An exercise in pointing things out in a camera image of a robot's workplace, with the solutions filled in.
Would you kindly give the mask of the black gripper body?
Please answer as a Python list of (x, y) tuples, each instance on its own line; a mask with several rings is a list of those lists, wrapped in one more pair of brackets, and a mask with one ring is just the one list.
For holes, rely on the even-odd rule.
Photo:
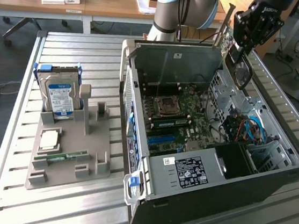
[(253, 0), (249, 8), (241, 16), (260, 18), (263, 14), (279, 16), (287, 10), (293, 0)]

